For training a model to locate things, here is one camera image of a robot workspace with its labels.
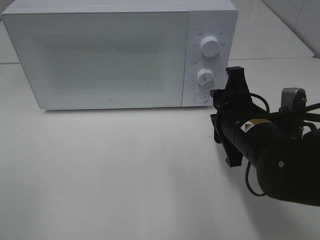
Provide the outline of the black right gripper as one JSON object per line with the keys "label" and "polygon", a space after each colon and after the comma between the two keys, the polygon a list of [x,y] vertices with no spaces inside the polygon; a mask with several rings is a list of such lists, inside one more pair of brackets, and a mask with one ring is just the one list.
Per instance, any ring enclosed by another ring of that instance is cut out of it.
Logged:
{"label": "black right gripper", "polygon": [[250,135],[241,130],[241,125],[249,119],[247,108],[252,99],[245,78],[245,69],[240,66],[227,67],[226,73],[228,79],[225,89],[210,91],[217,110],[214,126],[227,155],[226,163],[229,167],[239,167],[243,160],[243,154],[239,150],[253,149]]}

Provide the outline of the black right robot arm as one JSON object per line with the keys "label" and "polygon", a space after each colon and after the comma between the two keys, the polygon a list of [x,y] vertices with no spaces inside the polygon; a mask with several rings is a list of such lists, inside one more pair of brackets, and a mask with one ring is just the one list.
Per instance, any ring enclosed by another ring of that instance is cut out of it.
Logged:
{"label": "black right robot arm", "polygon": [[305,90],[290,87],[282,90],[279,110],[271,112],[253,102],[256,94],[242,67],[228,67],[226,73],[225,88],[210,91],[216,109],[210,118],[227,164],[238,167],[247,159],[263,196],[319,206],[319,104],[307,105]]}

